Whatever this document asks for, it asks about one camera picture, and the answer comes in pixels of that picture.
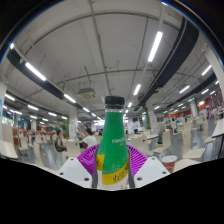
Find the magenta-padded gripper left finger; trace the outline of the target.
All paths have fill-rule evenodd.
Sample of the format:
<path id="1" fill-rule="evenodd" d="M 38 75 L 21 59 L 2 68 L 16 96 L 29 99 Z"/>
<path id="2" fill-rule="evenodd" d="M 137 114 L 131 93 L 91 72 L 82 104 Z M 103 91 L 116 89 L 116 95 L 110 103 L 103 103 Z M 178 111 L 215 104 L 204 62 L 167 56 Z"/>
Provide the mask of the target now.
<path id="1" fill-rule="evenodd" d="M 78 157 L 69 157 L 57 175 L 84 188 L 97 187 L 95 153 L 98 146 L 92 146 Z"/>

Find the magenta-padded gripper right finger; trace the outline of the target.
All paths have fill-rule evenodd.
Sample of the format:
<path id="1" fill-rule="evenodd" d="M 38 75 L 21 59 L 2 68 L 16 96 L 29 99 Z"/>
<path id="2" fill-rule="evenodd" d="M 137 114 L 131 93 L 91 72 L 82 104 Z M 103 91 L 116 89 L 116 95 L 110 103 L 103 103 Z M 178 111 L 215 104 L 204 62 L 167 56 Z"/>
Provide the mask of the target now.
<path id="1" fill-rule="evenodd" d="M 130 188 L 140 188 L 166 177 L 170 172 L 155 157 L 148 157 L 133 146 L 128 145 L 129 150 L 129 176 Z"/>

